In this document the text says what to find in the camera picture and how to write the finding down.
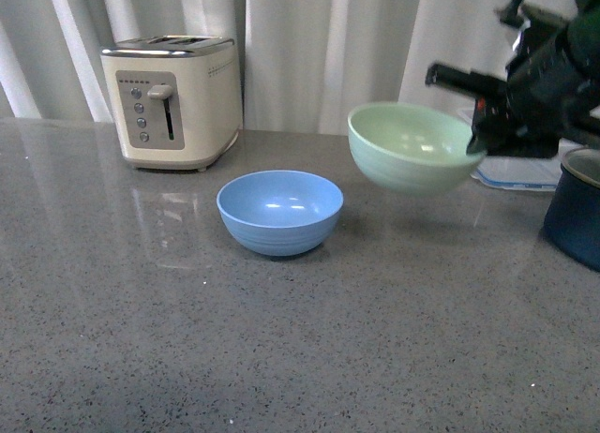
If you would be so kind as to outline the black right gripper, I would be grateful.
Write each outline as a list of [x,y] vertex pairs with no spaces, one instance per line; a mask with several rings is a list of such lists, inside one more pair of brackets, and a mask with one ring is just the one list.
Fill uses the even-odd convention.
[[425,85],[467,97],[500,97],[472,121],[466,153],[550,158],[560,139],[599,147],[599,7],[568,21],[533,6],[521,8],[517,55],[507,82],[487,74],[434,63]]

